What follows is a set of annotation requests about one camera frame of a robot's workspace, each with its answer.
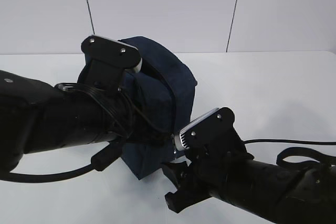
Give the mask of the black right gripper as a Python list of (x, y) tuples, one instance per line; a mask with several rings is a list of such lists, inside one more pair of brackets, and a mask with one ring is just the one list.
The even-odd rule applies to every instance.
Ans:
[(212, 197), (226, 203), (234, 202), (230, 182), (235, 170), (236, 155), (227, 153), (218, 161), (209, 157), (189, 160), (190, 164), (187, 161), (162, 163), (163, 174), (176, 187), (176, 192), (164, 196), (171, 211), (181, 212)]

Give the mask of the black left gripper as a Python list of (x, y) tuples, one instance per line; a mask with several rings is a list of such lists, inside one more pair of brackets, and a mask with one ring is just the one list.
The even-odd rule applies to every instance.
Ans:
[(148, 117), (133, 103), (128, 95), (122, 95), (131, 108), (131, 133), (126, 143), (144, 145), (164, 145), (171, 133), (155, 126)]

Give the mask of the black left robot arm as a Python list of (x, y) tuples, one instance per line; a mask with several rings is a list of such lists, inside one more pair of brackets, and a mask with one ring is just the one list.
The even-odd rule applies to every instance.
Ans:
[(170, 137), (123, 93), (81, 83), (51, 86), (1, 72), (1, 171), (25, 154), (108, 141), (163, 146)]

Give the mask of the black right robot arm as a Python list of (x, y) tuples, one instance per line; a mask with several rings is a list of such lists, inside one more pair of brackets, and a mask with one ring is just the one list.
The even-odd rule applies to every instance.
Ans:
[(162, 170), (176, 187), (165, 195), (176, 213), (213, 197), (273, 223), (335, 223), (335, 157), (309, 148), (282, 151), (276, 165), (227, 153)]

